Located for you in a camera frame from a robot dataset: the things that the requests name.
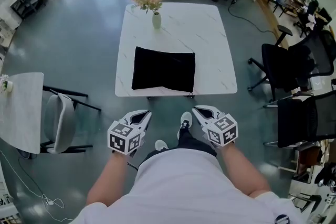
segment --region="cable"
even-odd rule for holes
[[[34,194],[36,197],[39,197],[39,198],[41,198],[42,199],[42,203],[44,204],[44,206],[45,206],[45,208],[46,208],[46,211],[48,212],[48,214],[51,216],[51,218],[53,219],[53,220],[56,220],[56,221],[58,221],[58,222],[63,222],[64,220],[70,220],[70,221],[73,221],[73,219],[69,219],[69,218],[64,218],[63,220],[59,220],[59,219],[56,219],[56,218],[54,218],[52,215],[51,215],[51,213],[48,211],[48,209],[47,209],[47,207],[46,207],[46,204],[44,203],[44,200],[47,202],[47,205],[49,205],[48,203],[49,202],[52,202],[53,204],[55,204],[55,205],[57,205],[58,207],[60,207],[60,208],[62,208],[62,209],[64,209],[64,203],[63,203],[63,201],[61,200],[61,199],[59,199],[59,198],[56,198],[55,200],[51,200],[51,199],[49,199],[44,193],[43,193],[43,191],[38,187],[38,189],[41,191],[41,193],[42,193],[42,196],[40,196],[40,195],[38,195],[38,194],[36,194],[35,192],[33,192],[24,182],[23,182],[23,180],[19,177],[19,175],[17,174],[17,172],[15,172],[15,170],[14,170],[14,168],[12,167],[12,165],[11,165],[11,163],[9,162],[9,160],[7,159],[7,157],[5,156],[5,154],[2,152],[2,151],[0,151],[0,153],[4,156],[4,158],[5,158],[5,160],[8,162],[8,164],[9,164],[9,166],[10,166],[10,168],[13,170],[13,172],[15,173],[15,175],[20,179],[20,181],[22,182],[22,184],[32,193],[32,194]],[[56,203],[56,200],[59,200],[60,202],[61,202],[61,204],[62,205],[59,205],[58,203]]]
[[[139,171],[139,169],[136,168],[133,164],[127,162],[127,165],[129,165],[129,166],[131,166],[132,168],[134,168],[135,170]]]
[[[229,5],[229,7],[227,8],[227,11],[228,11],[233,17],[236,17],[236,18],[239,18],[239,19],[242,19],[242,20],[245,20],[245,21],[249,22],[250,24],[254,25],[254,26],[258,29],[258,31],[261,32],[261,33],[267,33],[267,32],[270,32],[270,33],[272,33],[272,34],[275,36],[275,38],[278,38],[278,37],[276,36],[276,34],[275,34],[273,31],[271,31],[271,30],[265,30],[265,31],[262,31],[262,30],[259,29],[258,26],[256,26],[256,25],[255,25],[254,23],[252,23],[250,20],[232,14],[231,11],[230,11],[230,8],[231,8],[232,5],[233,5],[233,3],[231,3],[231,4]]]

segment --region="chair leg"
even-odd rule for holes
[[[262,78],[262,80],[260,80],[259,82],[257,82],[255,85],[251,86],[251,87],[248,87],[247,90],[248,91],[251,91],[253,90],[255,87],[257,87],[258,85],[262,84],[265,80],[267,80],[267,76],[264,76]]]
[[[273,98],[273,101],[275,101],[275,88],[271,85],[271,89],[272,89],[272,98]]]
[[[278,141],[264,143],[264,146],[278,147]]]
[[[85,152],[86,150],[73,150],[73,149],[67,149],[66,151],[61,152],[62,153],[82,153]]]
[[[82,104],[82,105],[88,106],[89,108],[92,108],[92,109],[96,109],[96,110],[98,110],[98,111],[101,111],[100,108],[96,108],[95,106],[92,106],[92,105],[89,105],[89,104],[85,104],[85,103],[83,103],[83,102],[81,102],[81,101],[78,101],[77,99],[71,98],[71,100],[73,101],[73,107],[74,107],[74,108],[76,108],[77,103],[78,103],[78,104]]]
[[[71,150],[79,150],[79,149],[81,149],[81,148],[88,148],[88,147],[93,147],[93,145],[70,146],[70,147],[68,147],[68,149],[71,149]]]
[[[260,63],[260,62],[258,62],[258,61],[256,61],[255,59],[253,59],[253,58],[250,58],[250,59],[248,59],[248,64],[250,65],[250,64],[252,64],[252,63],[254,63],[257,67],[259,67],[263,72],[265,72],[265,67]]]
[[[56,91],[56,92],[63,93],[63,94],[66,94],[66,95],[74,95],[74,96],[88,97],[88,95],[85,94],[85,93],[74,92],[74,91],[68,91],[68,90],[64,90],[64,89],[60,89],[60,88],[55,88],[55,87],[49,87],[49,86],[45,86],[45,85],[43,85],[43,90],[44,90],[44,91],[54,90],[54,91]]]
[[[275,8],[273,10],[273,13],[277,10],[278,6],[279,6],[278,4],[275,4]]]

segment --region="black cloth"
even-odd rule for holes
[[[169,148],[169,149],[164,148],[161,151],[157,151],[157,150],[152,151],[151,153],[147,155],[147,157],[145,158],[143,162],[147,161],[150,157],[153,157],[156,154],[159,154],[165,151],[175,150],[177,148],[187,148],[189,150],[203,151],[215,157],[217,156],[217,153],[215,152],[214,149],[212,149],[211,146],[209,146],[208,144],[205,144],[204,142],[201,142],[200,140],[195,139],[191,135],[188,129],[180,129],[179,144],[176,147]]]
[[[171,54],[136,47],[132,89],[166,87],[193,92],[195,53]]]

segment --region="white table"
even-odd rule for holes
[[[39,154],[43,73],[11,76],[10,93],[0,93],[0,138],[20,150]]]
[[[136,46],[162,52],[194,52],[193,94],[236,93],[237,83],[230,48],[218,8],[191,3],[163,3],[160,29],[152,25],[152,12],[128,5],[121,30],[115,94],[127,96],[188,95],[164,87],[132,90]]]

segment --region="green floor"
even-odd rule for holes
[[[209,0],[166,1],[212,4]],[[86,153],[40,154],[34,160],[20,160],[49,198],[64,201],[65,209],[48,207],[51,214],[58,219],[74,218],[83,208],[87,192],[111,154],[107,148],[107,129],[113,120],[133,110],[153,112],[146,143],[132,160],[134,165],[139,165],[146,154],[154,150],[157,139],[165,140],[168,146],[177,144],[180,116],[197,104],[216,106],[235,118],[239,129],[237,146],[263,172],[273,191],[286,196],[291,174],[280,172],[268,163],[280,164],[281,160],[288,159],[289,153],[274,148],[269,150],[262,144],[276,140],[277,111],[262,108],[271,96],[266,96],[261,87],[253,93],[246,90],[260,78],[260,70],[249,66],[247,59],[261,60],[261,44],[274,44],[275,37],[271,33],[260,33],[253,25],[231,16],[227,11],[230,2],[221,0],[216,5],[233,58],[238,85],[236,94],[202,95],[195,99],[162,97],[150,101],[120,98],[114,94],[114,82],[124,8],[130,3],[130,0],[50,0],[46,7],[22,23],[7,53],[3,73],[43,72],[46,85],[87,93],[86,102],[102,108],[100,114],[81,105],[76,109],[78,124],[73,145],[92,143],[93,148]],[[269,29],[260,7],[251,0],[239,0],[231,11],[252,20],[261,29]],[[48,97],[45,93],[44,105]],[[201,138],[202,131],[197,124],[192,126],[192,133]],[[0,149],[24,182],[39,194],[38,188],[18,166],[15,149],[5,142],[0,142]],[[25,188],[3,158],[0,160],[24,223],[58,223],[50,218],[41,199]],[[136,175],[131,167],[128,173],[125,193],[131,189]]]

